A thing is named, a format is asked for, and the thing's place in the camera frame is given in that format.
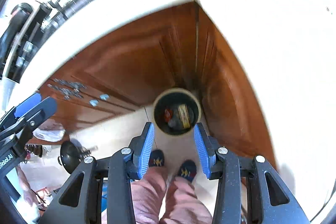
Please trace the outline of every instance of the person's foot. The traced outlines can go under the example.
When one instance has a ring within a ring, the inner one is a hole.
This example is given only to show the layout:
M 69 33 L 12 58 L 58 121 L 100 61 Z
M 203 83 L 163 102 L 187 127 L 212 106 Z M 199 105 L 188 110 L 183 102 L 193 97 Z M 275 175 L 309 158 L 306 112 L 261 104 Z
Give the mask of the person's foot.
M 186 180 L 193 182 L 197 173 L 196 164 L 192 160 L 186 160 L 182 163 L 176 176 L 183 177 Z
M 148 166 L 164 166 L 165 165 L 165 156 L 163 155 L 162 150 L 157 149 L 151 152 L 149 156 Z

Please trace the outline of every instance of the cabinet door panel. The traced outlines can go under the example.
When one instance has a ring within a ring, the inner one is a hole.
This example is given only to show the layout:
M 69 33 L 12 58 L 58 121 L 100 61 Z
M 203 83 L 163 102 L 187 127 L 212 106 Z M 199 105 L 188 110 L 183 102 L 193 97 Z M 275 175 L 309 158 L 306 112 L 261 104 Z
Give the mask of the cabinet door panel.
M 276 167 L 253 89 L 228 43 L 202 9 L 196 73 L 210 134 L 238 155 L 263 155 Z
M 57 111 L 54 117 L 66 118 L 76 122 L 97 123 L 115 116 L 114 113 L 78 105 L 75 102 L 63 101 L 56 98 Z
M 153 35 L 117 43 L 101 54 L 100 62 L 84 68 L 84 73 L 138 105 L 148 104 L 176 85 L 162 40 L 161 35 Z
M 196 3 L 172 7 L 176 13 L 176 33 L 181 55 L 181 69 L 185 88 L 194 90 L 196 74 Z

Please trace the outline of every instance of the drawer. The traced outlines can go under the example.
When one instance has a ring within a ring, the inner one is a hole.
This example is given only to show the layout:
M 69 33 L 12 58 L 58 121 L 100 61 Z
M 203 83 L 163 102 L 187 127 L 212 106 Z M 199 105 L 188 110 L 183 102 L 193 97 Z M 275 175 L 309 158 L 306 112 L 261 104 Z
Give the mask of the drawer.
M 64 101 L 55 98 L 57 111 L 54 117 L 70 120 L 71 122 L 97 123 L 116 116 L 115 113 L 107 112 L 98 108 L 87 107 L 73 101 Z
M 80 76 L 76 78 L 75 76 L 70 76 L 70 75 L 62 75 L 56 79 L 59 80 L 66 80 L 68 82 L 79 82 L 85 86 L 85 88 L 81 88 L 80 91 L 82 93 L 85 93 L 89 96 L 92 96 L 96 99 L 101 99 L 101 96 L 104 97 L 104 101 L 110 104 L 114 104 L 129 110 L 137 110 L 139 107 L 137 105 L 134 105 L 130 102 L 124 101 L 122 99 L 119 99 L 111 94 L 111 91 L 107 90 L 106 87 L 100 86 L 98 84 L 93 84 L 90 85 L 89 81 L 85 81 L 83 79 L 80 79 Z
M 66 91 L 72 92 L 72 94 L 64 93 L 60 89 L 66 89 Z M 94 110 L 102 110 L 105 112 L 110 112 L 115 115 L 126 114 L 132 111 L 132 110 L 120 107 L 118 105 L 110 104 L 109 102 L 106 102 L 104 100 L 89 96 L 86 93 L 81 92 L 81 90 L 77 93 L 74 93 L 73 89 L 68 88 L 64 85 L 60 85 L 51 79 L 48 79 L 41 86 L 40 92 L 43 98 L 47 96 L 52 96 L 58 99 L 58 105 L 60 104 L 60 102 L 62 105 L 64 104 L 67 105 L 66 103 L 69 103 L 69 105 L 72 105 L 71 108 L 75 107 L 73 105 L 80 105 L 86 108 L 92 108 Z

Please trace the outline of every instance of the red object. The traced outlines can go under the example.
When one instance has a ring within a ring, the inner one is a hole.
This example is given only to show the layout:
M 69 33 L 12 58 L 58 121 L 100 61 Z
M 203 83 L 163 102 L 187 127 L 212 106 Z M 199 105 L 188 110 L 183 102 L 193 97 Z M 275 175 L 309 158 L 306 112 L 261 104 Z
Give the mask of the red object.
M 45 198 L 46 196 L 50 195 L 50 191 L 47 187 L 44 187 L 38 191 L 36 191 L 36 193 L 39 195 L 40 198 Z
M 30 153 L 27 151 L 26 160 L 30 160 Z
M 173 111 L 170 109 L 165 109 L 165 115 L 164 115 L 165 122 L 169 122 L 172 117 L 173 117 Z

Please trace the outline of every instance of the floor tile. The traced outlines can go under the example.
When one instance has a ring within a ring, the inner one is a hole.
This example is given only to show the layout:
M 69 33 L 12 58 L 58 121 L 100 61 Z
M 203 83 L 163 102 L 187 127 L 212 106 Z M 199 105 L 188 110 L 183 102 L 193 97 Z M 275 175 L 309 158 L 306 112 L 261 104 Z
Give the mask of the floor tile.
M 127 147 L 133 137 L 142 133 L 146 122 L 148 118 L 145 108 L 141 108 L 130 114 L 81 130 L 73 138 L 87 149 L 96 146 L 91 155 L 96 159 L 102 159 Z

